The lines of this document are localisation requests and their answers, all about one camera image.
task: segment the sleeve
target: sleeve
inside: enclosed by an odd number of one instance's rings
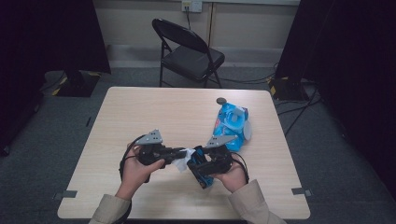
[[[125,201],[121,198],[105,194],[99,203],[99,207],[93,214],[90,224],[116,223],[124,217],[127,218],[131,203],[131,201]]]
[[[229,200],[233,209],[249,224],[286,224],[283,219],[269,211],[257,180],[250,181],[231,194]]]

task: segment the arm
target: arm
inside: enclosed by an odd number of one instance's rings
[[[96,209],[90,224],[96,223],[121,223],[130,212],[132,197],[149,175],[163,166],[164,160],[156,161],[145,166],[140,163],[138,155],[140,147],[132,147],[126,157],[122,174],[122,181],[115,196],[105,194],[99,207]]]
[[[231,192],[229,200],[233,209],[247,223],[286,224],[284,220],[268,210],[257,180],[246,183],[245,173],[238,163],[234,162],[227,174],[212,176],[220,180]]]

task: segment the jacket cuff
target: jacket cuff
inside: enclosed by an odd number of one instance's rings
[[[256,179],[232,193],[228,196],[228,199],[233,209],[237,211],[241,217],[265,203],[259,182],[257,182]]]
[[[105,194],[92,219],[100,223],[113,223],[128,211],[130,204],[131,201]]]

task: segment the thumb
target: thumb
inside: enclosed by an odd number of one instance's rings
[[[165,163],[164,159],[158,160],[154,163],[152,163],[151,165],[147,166],[147,168],[149,169],[149,171],[152,173],[158,169],[160,169],[161,167],[163,167],[163,164]]]

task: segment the light wood table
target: light wood table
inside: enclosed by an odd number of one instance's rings
[[[285,219],[309,218],[305,196],[291,192],[301,183],[269,92],[133,87],[108,90],[67,188],[78,193],[63,198],[58,216],[91,218],[102,196],[116,193],[126,146],[142,134],[159,129],[167,147],[204,146],[220,109],[218,97],[248,109],[252,137],[240,154],[270,210]],[[137,191],[129,218],[239,219],[229,194],[218,180],[201,189],[189,169],[181,173],[171,164]]]

